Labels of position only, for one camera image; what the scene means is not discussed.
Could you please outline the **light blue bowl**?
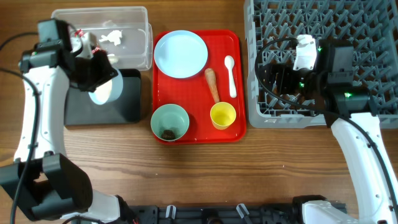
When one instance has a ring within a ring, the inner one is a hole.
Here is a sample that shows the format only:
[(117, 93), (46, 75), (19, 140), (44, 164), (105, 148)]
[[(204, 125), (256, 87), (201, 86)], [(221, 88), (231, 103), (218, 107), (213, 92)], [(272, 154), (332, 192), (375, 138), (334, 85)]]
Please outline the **light blue bowl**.
[(121, 96), (123, 91), (123, 76), (117, 68), (115, 71), (117, 72), (116, 77), (100, 85), (94, 92), (88, 93), (93, 103), (104, 105), (117, 100)]

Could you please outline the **red snack wrapper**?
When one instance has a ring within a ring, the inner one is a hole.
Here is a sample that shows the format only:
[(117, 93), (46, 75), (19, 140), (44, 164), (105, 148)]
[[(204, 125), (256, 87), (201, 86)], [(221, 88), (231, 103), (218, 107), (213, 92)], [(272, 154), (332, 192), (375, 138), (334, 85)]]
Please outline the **red snack wrapper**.
[(92, 53), (100, 50), (100, 45), (98, 43), (97, 37), (92, 34), (91, 32), (84, 32), (83, 30), (79, 29), (74, 33), (74, 40), (73, 40), (73, 50), (88, 50), (90, 49)]

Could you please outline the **white tissue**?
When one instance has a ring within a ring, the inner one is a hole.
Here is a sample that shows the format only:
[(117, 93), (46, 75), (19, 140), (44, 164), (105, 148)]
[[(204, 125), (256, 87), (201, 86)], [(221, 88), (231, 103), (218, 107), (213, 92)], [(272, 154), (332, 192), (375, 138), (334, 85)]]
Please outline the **white tissue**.
[(115, 46), (121, 44), (123, 33), (121, 30), (113, 30), (108, 35), (102, 35), (99, 42), (112, 42)]

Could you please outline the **yellow plastic cup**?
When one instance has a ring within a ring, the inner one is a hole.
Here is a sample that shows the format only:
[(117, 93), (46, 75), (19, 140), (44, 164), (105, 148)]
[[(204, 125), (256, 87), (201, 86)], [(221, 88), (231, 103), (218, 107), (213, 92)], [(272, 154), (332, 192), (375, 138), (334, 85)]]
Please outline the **yellow plastic cup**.
[(210, 118), (216, 129), (224, 130), (230, 127), (236, 120), (236, 110), (227, 102), (215, 103), (210, 110)]

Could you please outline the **mint green bowl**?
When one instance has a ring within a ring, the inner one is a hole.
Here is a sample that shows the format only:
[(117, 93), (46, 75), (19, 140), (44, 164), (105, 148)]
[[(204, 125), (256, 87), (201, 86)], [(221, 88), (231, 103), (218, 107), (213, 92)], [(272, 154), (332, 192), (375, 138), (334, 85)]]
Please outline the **mint green bowl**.
[(154, 135), (162, 140), (161, 134), (165, 129), (170, 129), (175, 133), (172, 142), (182, 138), (188, 131), (190, 118), (188, 113), (181, 106), (176, 104), (166, 104), (157, 108), (151, 117), (150, 127)]

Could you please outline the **brown food scrap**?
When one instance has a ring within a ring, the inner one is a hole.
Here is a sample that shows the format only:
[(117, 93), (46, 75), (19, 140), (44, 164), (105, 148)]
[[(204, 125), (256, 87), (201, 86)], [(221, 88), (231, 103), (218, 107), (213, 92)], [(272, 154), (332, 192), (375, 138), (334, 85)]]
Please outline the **brown food scrap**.
[(161, 134), (161, 138), (165, 141), (171, 141), (175, 139), (175, 133), (170, 129), (165, 129)]

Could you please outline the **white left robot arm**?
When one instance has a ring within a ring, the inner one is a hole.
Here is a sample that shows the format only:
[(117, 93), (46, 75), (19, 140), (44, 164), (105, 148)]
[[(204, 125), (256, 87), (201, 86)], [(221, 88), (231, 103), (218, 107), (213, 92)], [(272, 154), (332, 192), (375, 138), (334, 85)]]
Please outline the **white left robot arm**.
[(25, 51), (16, 76), (24, 82), (21, 139), (14, 161), (1, 168), (1, 187), (12, 198), (10, 221), (20, 210), (30, 221), (138, 223), (118, 195), (94, 190), (88, 175), (68, 159), (64, 142), (65, 101), (71, 88), (94, 92), (107, 82), (123, 90), (121, 72), (89, 37), (77, 46), (77, 29), (49, 19), (37, 25), (39, 42)]

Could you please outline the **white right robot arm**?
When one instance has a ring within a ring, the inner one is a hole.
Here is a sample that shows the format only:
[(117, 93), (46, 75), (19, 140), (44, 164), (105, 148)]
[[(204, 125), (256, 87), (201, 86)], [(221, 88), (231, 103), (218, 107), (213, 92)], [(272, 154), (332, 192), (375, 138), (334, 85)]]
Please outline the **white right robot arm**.
[(319, 196), (299, 197), (299, 223), (396, 223), (397, 178), (384, 147), (376, 102), (371, 92), (354, 86), (354, 47), (347, 40), (316, 41), (309, 35), (288, 38), (296, 48), (293, 65), (263, 63), (259, 52), (255, 76), (278, 100), (300, 93), (314, 100), (343, 151), (358, 201), (357, 219)]

